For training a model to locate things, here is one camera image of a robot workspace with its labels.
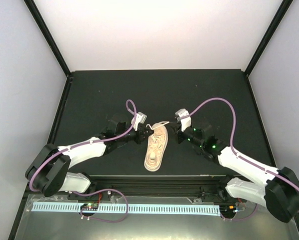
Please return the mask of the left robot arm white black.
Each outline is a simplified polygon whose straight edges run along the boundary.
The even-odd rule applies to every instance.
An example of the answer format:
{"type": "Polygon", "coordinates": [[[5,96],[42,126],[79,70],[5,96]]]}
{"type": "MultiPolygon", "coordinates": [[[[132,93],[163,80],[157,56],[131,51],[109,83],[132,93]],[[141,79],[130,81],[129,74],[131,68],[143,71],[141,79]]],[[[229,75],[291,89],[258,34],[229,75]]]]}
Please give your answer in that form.
{"type": "Polygon", "coordinates": [[[31,190],[51,197],[58,192],[78,192],[86,200],[93,199],[97,187],[84,173],[72,173],[70,168],[92,158],[99,158],[133,141],[141,144],[154,130],[145,125],[147,116],[136,114],[131,124],[114,116],[98,136],[68,146],[46,144],[25,172],[31,190]]]}

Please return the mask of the white shoelace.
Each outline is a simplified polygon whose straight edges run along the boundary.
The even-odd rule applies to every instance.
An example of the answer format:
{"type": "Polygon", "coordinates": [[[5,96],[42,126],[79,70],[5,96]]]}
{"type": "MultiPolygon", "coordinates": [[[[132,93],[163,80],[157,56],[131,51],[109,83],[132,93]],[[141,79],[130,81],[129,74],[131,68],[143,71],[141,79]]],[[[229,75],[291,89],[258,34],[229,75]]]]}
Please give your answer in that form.
{"type": "Polygon", "coordinates": [[[151,125],[154,129],[154,134],[149,137],[149,140],[152,140],[154,144],[165,145],[168,141],[166,125],[169,123],[169,121],[161,121],[151,125]]]}

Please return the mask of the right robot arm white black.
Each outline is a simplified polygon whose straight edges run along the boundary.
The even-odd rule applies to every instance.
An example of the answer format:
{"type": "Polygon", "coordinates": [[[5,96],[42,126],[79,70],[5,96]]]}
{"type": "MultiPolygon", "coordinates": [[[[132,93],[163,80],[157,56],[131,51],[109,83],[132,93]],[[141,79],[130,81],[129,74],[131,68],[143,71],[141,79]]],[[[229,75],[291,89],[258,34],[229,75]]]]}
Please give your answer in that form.
{"type": "Polygon", "coordinates": [[[277,220],[288,223],[299,212],[299,179],[288,167],[278,169],[265,165],[239,152],[216,138],[206,129],[172,124],[176,141],[187,141],[199,155],[219,166],[228,168],[245,180],[228,177],[217,188],[217,197],[227,202],[244,199],[267,208],[277,220]]]}

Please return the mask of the beige lace sneaker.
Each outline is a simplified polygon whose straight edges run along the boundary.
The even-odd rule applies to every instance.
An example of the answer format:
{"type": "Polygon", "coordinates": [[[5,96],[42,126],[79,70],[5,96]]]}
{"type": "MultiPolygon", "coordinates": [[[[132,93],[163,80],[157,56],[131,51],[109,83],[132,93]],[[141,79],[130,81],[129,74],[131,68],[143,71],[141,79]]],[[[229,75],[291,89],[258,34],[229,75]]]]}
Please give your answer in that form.
{"type": "Polygon", "coordinates": [[[156,172],[161,167],[167,144],[168,141],[164,145],[158,145],[148,138],[144,159],[144,167],[146,170],[149,172],[156,172]]]}

